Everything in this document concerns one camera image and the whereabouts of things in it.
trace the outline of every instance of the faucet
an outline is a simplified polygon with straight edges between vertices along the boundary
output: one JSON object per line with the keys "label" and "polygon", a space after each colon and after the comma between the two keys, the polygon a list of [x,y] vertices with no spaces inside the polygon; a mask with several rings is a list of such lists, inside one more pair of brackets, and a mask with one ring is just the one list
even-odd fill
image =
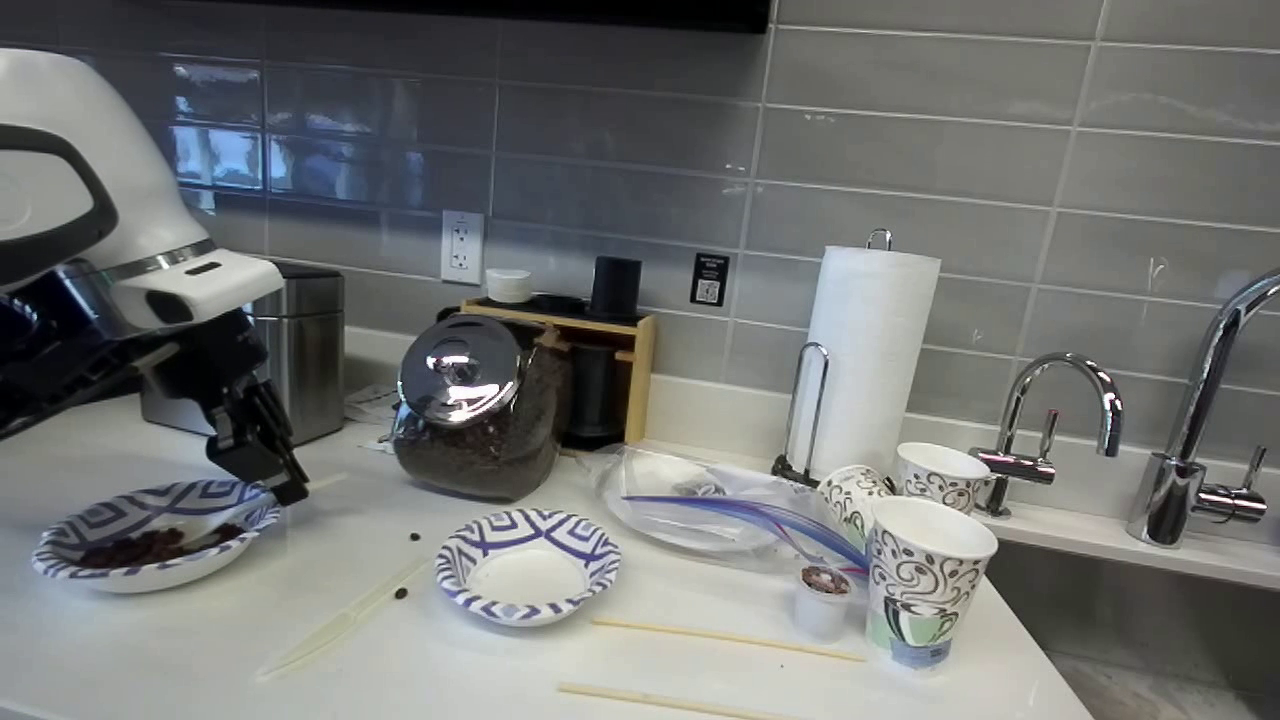
{"label": "faucet", "polygon": [[1208,322],[1199,358],[1191,362],[1191,384],[1185,390],[1179,414],[1166,451],[1152,451],[1138,513],[1131,537],[1152,545],[1176,545],[1191,513],[1221,518],[1257,524],[1268,517],[1268,499],[1252,491],[1252,474],[1263,463],[1263,451],[1252,454],[1240,487],[1203,487],[1203,463],[1197,458],[1197,440],[1203,433],[1208,408],[1224,384],[1240,328],[1280,291],[1280,269],[1252,277]]}
{"label": "faucet", "polygon": [[985,503],[988,517],[1008,517],[1008,506],[1003,506],[1008,474],[1038,481],[1038,483],[1054,483],[1058,481],[1058,466],[1050,463],[1058,413],[1050,413],[1050,428],[1039,435],[1039,451],[1038,454],[1011,451],[1018,414],[1024,408],[1024,396],[1033,390],[1039,372],[1054,367],[1054,362],[1075,367],[1096,386],[1096,402],[1100,402],[1096,451],[1100,454],[1118,454],[1122,451],[1124,402],[1122,402],[1118,374],[1104,372],[1096,358],[1087,358],[1081,352],[1038,355],[1029,367],[1018,372],[1018,380],[1008,386],[996,449],[971,449],[971,454],[985,458],[996,472],[992,497]]}

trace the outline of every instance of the decorated plate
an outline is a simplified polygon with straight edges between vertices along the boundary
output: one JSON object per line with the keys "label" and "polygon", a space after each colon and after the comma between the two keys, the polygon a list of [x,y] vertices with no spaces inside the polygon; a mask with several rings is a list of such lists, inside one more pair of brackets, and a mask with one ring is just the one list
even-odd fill
{"label": "decorated plate", "polygon": [[277,524],[277,499],[242,481],[161,483],[49,528],[32,567],[89,593],[165,593],[204,580]]}
{"label": "decorated plate", "polygon": [[622,548],[584,517],[510,506],[440,545],[436,582],[483,624],[544,626],[610,593],[622,564]]}

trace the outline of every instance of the wooden stand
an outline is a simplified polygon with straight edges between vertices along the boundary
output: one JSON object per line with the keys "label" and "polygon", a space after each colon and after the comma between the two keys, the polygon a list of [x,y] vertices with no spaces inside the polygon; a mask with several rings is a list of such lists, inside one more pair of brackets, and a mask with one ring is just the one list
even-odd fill
{"label": "wooden stand", "polygon": [[626,440],[641,442],[649,425],[649,374],[652,374],[652,314],[638,322],[590,318],[590,314],[554,314],[554,313],[524,313],[505,304],[460,304],[470,314],[493,314],[505,322],[539,328],[539,343],[569,352],[573,343],[613,343],[616,362],[626,372]]}

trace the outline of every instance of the patterned paper cup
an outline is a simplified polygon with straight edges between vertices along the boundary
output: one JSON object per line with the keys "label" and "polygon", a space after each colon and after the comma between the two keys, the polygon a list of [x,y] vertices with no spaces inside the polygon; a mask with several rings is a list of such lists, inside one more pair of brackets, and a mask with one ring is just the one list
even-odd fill
{"label": "patterned paper cup", "polygon": [[996,548],[996,531],[957,506],[880,499],[870,538],[870,640],[899,662],[939,662]]}
{"label": "patterned paper cup", "polygon": [[996,474],[985,458],[950,442],[898,442],[894,483],[899,497],[928,497],[957,513],[976,513]]}
{"label": "patterned paper cup", "polygon": [[870,553],[873,517],[894,481],[873,463],[843,463],[815,483],[815,499],[827,524],[837,524],[851,548]]}

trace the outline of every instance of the wooden chopstick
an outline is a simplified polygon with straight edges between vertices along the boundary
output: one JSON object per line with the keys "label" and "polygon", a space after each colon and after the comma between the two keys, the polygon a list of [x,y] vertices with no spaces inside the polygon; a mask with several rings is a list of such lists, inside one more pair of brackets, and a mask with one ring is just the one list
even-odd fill
{"label": "wooden chopstick", "polygon": [[320,661],[333,644],[340,644],[346,636],[353,636],[358,626],[365,626],[386,604],[396,599],[396,586],[415,582],[422,575],[427,575],[433,564],[427,561],[413,561],[404,567],[396,567],[389,580],[382,580],[377,586],[370,586],[362,599],[353,599],[349,606],[340,606],[327,624],[320,624],[310,640],[300,640],[293,652],[283,652],[282,661],[266,662],[256,670],[261,684],[271,684],[314,661]]}
{"label": "wooden chopstick", "polygon": [[740,707],[720,707],[720,703],[701,703],[701,700],[674,700],[674,696],[631,693],[631,686],[557,684],[557,693],[613,700],[613,703],[649,703],[649,707],[669,707],[669,710],[701,710],[701,717],[725,717],[725,720],[762,720],[762,717],[740,710]]}
{"label": "wooden chopstick", "polygon": [[685,636],[685,640],[709,640],[709,644],[746,644],[746,647],[763,647],[763,652],[795,652],[795,654],[819,654],[819,661],[840,661],[840,662],[863,662],[863,654],[856,654],[856,652],[777,644],[777,640],[762,640],[762,636],[728,636],[728,633],[701,633],[701,626],[674,626],[674,624],[638,624],[638,620],[610,620],[610,617],[598,617],[593,624],[613,626],[613,633]]}

